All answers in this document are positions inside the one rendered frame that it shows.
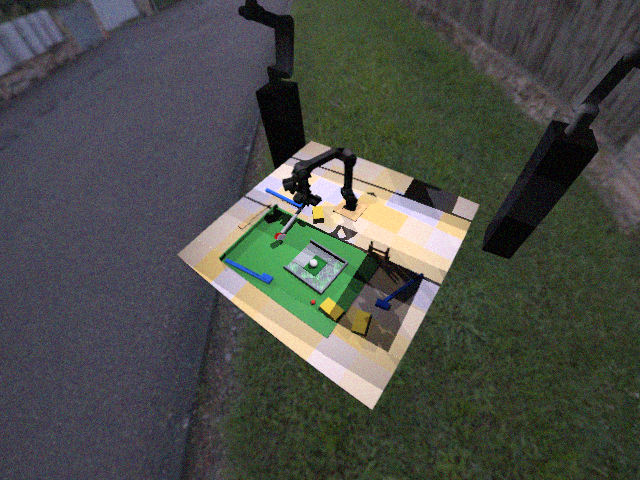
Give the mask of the green putting mat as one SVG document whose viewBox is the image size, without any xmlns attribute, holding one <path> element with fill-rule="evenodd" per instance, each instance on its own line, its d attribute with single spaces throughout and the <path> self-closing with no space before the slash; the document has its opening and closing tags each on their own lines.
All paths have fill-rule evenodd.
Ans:
<svg viewBox="0 0 640 480">
<path fill-rule="evenodd" d="M 298 217 L 285 231 L 285 239 L 276 240 L 275 234 L 281 233 L 292 217 L 293 214 L 277 207 L 221 262 L 328 338 L 381 261 Z M 285 265 L 288 267 L 311 239 L 349 262 L 322 295 L 284 268 Z M 227 264 L 226 259 L 261 276 L 265 273 L 273 277 L 273 280 L 268 285 Z M 319 305 L 327 298 L 345 310 L 337 322 L 320 309 Z"/>
</svg>

